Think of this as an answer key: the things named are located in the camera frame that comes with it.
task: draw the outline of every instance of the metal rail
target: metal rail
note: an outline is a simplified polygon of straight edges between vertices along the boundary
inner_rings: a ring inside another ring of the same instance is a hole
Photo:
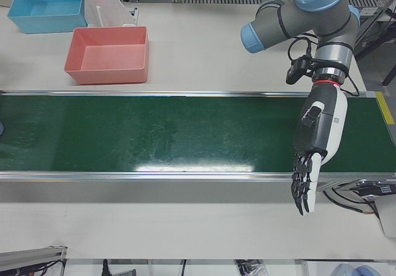
[[[245,172],[79,172],[79,171],[2,171],[0,182],[16,181],[207,181],[207,182],[290,182],[290,173],[245,173]],[[395,179],[396,173],[321,173],[320,182],[350,182],[357,179]]]

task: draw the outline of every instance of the red plastic tray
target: red plastic tray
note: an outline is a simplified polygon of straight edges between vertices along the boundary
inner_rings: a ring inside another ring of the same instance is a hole
[[[64,70],[79,84],[147,81],[146,27],[88,27],[74,30]]]

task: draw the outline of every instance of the white work surface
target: white work surface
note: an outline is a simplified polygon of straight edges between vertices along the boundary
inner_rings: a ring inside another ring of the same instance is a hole
[[[147,26],[150,47],[144,84],[77,85],[63,71],[72,33],[24,35],[0,8],[0,85],[2,90],[122,90],[309,92],[310,78],[285,83],[290,42],[248,53],[241,27],[256,13],[254,5],[139,4],[138,24]],[[293,50],[305,53],[301,42]],[[355,60],[351,76],[365,90]],[[345,88],[353,90],[347,82]]]
[[[249,54],[255,6],[139,4],[148,82],[77,86],[63,72],[71,33],[24,35],[0,9],[3,90],[304,91],[285,84],[288,44]],[[297,46],[302,54],[304,45]],[[364,90],[353,61],[351,75]],[[69,247],[69,258],[396,259],[373,215],[318,196],[300,217],[288,183],[0,183],[0,252]]]

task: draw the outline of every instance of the blue bin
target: blue bin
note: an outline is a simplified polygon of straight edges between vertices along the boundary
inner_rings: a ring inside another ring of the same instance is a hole
[[[84,0],[14,0],[8,18],[24,33],[73,32],[87,26]]]

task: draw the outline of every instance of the robotic fingers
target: robotic fingers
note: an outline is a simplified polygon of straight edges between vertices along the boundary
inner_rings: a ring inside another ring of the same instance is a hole
[[[346,113],[347,98],[339,85],[324,81],[313,85],[293,141],[291,193],[301,215],[314,212],[319,171],[338,150]]]

